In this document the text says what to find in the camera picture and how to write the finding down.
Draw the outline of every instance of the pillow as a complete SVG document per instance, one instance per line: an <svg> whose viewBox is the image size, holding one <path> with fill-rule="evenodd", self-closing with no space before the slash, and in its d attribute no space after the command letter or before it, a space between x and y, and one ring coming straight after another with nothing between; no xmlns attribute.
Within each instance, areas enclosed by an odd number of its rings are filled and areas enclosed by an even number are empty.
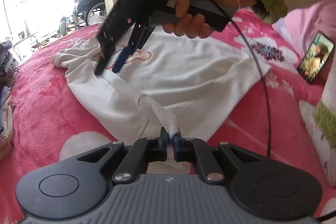
<svg viewBox="0 0 336 224"><path fill-rule="evenodd" d="M317 31L336 42L336 0L324 0L307 9L296 9L272 25L296 53L303 58ZM333 56L329 57L319 76L326 80Z"/></svg>

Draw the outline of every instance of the black cable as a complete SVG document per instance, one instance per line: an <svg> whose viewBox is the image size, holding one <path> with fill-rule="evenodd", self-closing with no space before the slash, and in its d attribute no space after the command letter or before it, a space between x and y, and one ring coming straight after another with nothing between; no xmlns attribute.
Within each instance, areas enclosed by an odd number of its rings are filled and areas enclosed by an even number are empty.
<svg viewBox="0 0 336 224"><path fill-rule="evenodd" d="M241 32L241 30L238 28L238 26L236 25L236 23L232 20L232 18L219 6L219 4L217 4L214 0L209 0L219 11L221 11L221 13L226 16L227 18L230 19L230 21L232 22L232 24L234 25L234 27L237 29L237 31L239 32L239 34L241 35L241 37L244 39L244 42L246 43L247 47L249 48L253 59L257 65L260 77L261 77L261 81L263 83L263 87L264 87L264 92L265 92L265 98L266 98L266 107L267 107L267 115L268 115L268 141L267 141L267 157L270 158L270 154L271 154L271 113L270 113L270 107L269 107L269 97L268 97L268 90L267 90L267 85L265 82L265 79L263 77L263 72L261 70L260 64L258 62L258 59L251 47L251 45L247 42L247 39L245 38L245 36L243 35L243 33Z"/></svg>
<svg viewBox="0 0 336 224"><path fill-rule="evenodd" d="M328 213L328 214L326 214L324 216L320 216L316 220L319 221L319 222L323 222L323 221L329 220L329 219L331 219L331 218L333 218L335 216L336 216L336 210L333 211L333 212L331 212L331 213Z"/></svg>

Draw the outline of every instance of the sticker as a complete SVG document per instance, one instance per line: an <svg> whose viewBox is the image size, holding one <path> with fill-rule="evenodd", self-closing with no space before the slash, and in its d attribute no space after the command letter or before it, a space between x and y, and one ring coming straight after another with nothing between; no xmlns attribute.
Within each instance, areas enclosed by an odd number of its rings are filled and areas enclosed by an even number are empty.
<svg viewBox="0 0 336 224"><path fill-rule="evenodd" d="M167 6L174 8L175 7L175 0L168 0Z"/></svg>

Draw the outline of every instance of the metal screw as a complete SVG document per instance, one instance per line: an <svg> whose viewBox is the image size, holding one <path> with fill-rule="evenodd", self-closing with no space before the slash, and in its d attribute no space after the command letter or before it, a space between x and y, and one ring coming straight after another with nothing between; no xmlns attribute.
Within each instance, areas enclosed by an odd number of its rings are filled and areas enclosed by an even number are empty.
<svg viewBox="0 0 336 224"><path fill-rule="evenodd" d="M119 173L114 176L114 179L117 181L128 181L131 177L132 176L129 173Z"/></svg>
<svg viewBox="0 0 336 224"><path fill-rule="evenodd" d="M207 179L210 181L221 181L224 179L224 175L221 173L209 173Z"/></svg>

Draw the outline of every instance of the bed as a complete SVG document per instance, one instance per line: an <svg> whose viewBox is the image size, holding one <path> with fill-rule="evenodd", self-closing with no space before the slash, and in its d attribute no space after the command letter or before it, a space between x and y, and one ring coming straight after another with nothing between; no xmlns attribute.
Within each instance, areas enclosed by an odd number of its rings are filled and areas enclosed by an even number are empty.
<svg viewBox="0 0 336 224"><path fill-rule="evenodd" d="M234 21L253 44L256 52L270 58L271 70L265 76L270 96L273 159L301 168L313 174L323 187L323 198L317 214L328 200L336 197L336 189L324 180L314 146L301 119L298 101L313 105L319 101L323 82L309 85L296 72L300 61L294 50L251 11L242 9ZM50 64L60 49L71 47L76 41L89 39L97 32L97 25L70 34L33 54L21 67L12 89L14 137L12 153L0 161L0 220L16 223L22 218L15 199L15 187L26 173L115 140L77 101L67 86L65 69ZM213 38L247 51L238 32L229 24ZM274 52L280 57L273 58ZM266 154L268 124L264 91L261 82L234 108L229 118L208 141L216 145L228 141L262 155Z"/></svg>

